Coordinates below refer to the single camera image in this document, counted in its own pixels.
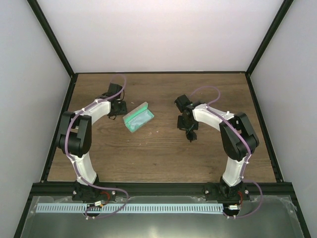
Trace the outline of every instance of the white grille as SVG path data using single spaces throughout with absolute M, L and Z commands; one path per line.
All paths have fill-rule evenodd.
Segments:
M 107 204 L 102 208 L 92 208 L 89 213 L 111 213 L 122 204 Z M 87 204 L 79 203 L 39 203 L 37 213 L 84 213 Z M 127 204 L 118 213 L 200 213 L 222 214 L 222 204 Z

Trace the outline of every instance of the wooden table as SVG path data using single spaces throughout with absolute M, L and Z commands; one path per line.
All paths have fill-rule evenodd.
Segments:
M 101 181 L 130 182 L 218 182 L 227 155 L 220 133 L 200 123 L 198 140 L 190 143 L 184 131 L 177 129 L 179 110 L 174 100 L 190 95 L 204 85 L 216 86 L 221 98 L 212 106 L 222 111 L 244 112 L 248 115 L 260 146 L 250 159 L 245 178 L 258 182 L 275 182 L 259 121 L 244 74 L 127 74 L 125 101 L 128 111 L 143 102 L 155 115 L 135 133 L 124 125 L 122 116 L 115 120 L 104 117 L 93 126 L 90 157 Z M 80 74 L 70 102 L 69 111 L 91 103 L 107 91 L 111 74 Z M 213 89 L 194 95 L 193 101 L 211 101 L 217 97 Z M 49 181 L 74 181 L 71 162 L 56 150 Z

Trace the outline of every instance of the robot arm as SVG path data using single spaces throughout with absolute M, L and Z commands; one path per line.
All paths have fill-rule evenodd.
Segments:
M 92 143 L 92 125 L 105 115 L 111 117 L 127 114 L 126 104 L 120 99 L 121 95 L 118 95 L 109 101 L 105 101 L 105 98 L 116 94 L 121 89 L 122 87 L 120 85 L 111 83 L 108 92 L 95 99 L 96 104 L 84 111 L 74 122 L 72 129 L 77 131 L 71 131 L 69 134 L 68 151 L 71 153 L 74 161 L 71 158 L 69 159 L 72 161 L 73 166 L 74 162 L 76 163 L 80 175 L 89 183 L 94 183 L 97 178 L 97 174 L 93 169 L 89 156 L 89 150 Z M 80 110 L 75 112 L 64 112 L 61 116 L 56 143 L 57 147 L 62 149 L 64 154 L 65 137 L 70 121 L 79 112 Z M 77 178 L 77 181 L 80 184 L 87 185 L 81 178 Z
M 241 131 L 240 135 L 247 142 L 251 153 L 254 153 L 259 145 L 259 139 L 248 117 L 244 113 L 222 112 L 200 101 L 192 103 L 186 95 L 178 97 L 175 104 L 182 113 L 178 117 L 177 127 L 186 131 L 186 137 L 190 142 L 197 139 L 194 130 L 198 130 L 199 122 L 220 131 L 223 148 L 228 156 L 226 170 L 220 179 L 220 190 L 226 196 L 234 194 L 241 186 L 240 174 L 248 152 L 237 135 L 217 115 L 226 119 L 237 131 Z

